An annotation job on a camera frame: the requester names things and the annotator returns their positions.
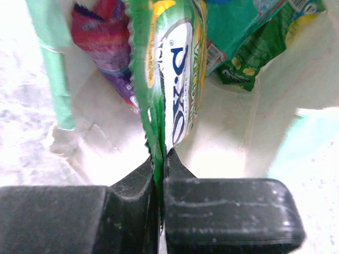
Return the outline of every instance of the blue lettering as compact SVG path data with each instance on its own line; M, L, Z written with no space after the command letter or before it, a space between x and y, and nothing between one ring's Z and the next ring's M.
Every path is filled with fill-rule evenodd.
M181 128L180 128L180 133L179 133L179 135L175 139L176 128L177 128L177 125L178 125L179 120L181 118L182 118L182 124L181 124ZM178 114L175 117L175 120L174 120L174 130L173 130L173 136L172 136L172 142L173 142L174 146L178 143L178 141L179 141L179 139L180 139L180 137L181 137L181 135L182 135L182 133L184 131L184 127L185 127L184 121L185 121L184 114L182 113L182 111L179 111Z
M183 51L184 48L176 48L176 49L171 49L171 52L174 54L173 55L173 60L172 60L172 64L173 64L173 69L175 71L175 73L179 76L182 71L184 70L184 67L185 67L185 63L186 63L186 57L187 57L187 52L188 52L188 49L189 49L189 46L186 45L186 49L185 49L185 55L182 59L182 62L179 66L176 65L176 57L177 55Z
M183 101L183 93L184 93L184 89L180 90L180 93L178 93L178 91L175 89L175 87L173 88L173 112L174 114L178 111L179 106L181 106L181 108L184 108L184 101Z

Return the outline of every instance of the green snack bag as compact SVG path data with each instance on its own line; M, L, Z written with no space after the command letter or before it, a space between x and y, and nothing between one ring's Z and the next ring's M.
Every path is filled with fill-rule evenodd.
M232 59L244 41L273 17L285 2L232 0L224 4L208 3L207 75L226 59Z
M267 24L239 47L232 60L225 61L217 68L216 73L222 83L251 91L261 67L283 53L324 10L322 0L288 1Z
M132 77L162 200L167 153L190 132L206 75L204 0L128 0Z

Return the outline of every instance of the gray floor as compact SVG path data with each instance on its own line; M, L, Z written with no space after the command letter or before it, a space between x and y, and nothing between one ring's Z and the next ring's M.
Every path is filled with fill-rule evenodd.
M13 1L0 28L0 185L80 184L42 141L55 121L37 38L23 1Z

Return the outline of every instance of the pink snack bag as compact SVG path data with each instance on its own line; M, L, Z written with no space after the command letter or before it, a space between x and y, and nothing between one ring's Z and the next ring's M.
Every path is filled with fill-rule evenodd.
M99 0L92 11L75 4L72 37L74 43L94 60L103 76L137 113L138 103L129 69L129 18L124 8L122 0Z

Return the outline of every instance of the chip bag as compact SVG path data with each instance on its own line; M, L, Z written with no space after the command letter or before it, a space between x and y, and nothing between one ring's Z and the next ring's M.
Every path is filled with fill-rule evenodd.
M224 84L235 84L247 91L270 60L283 53L298 34L325 10L322 0L290 0L239 47L232 59L216 73Z
M122 0L99 0L92 11L75 4L72 18L74 43L94 60L103 76L138 113L130 81L129 17Z
M232 0L224 4L208 2L207 75L226 59L232 59L244 41L273 17L285 2L286 0Z
M128 0L132 71L141 120L162 198L167 153L193 127L206 75L204 0Z

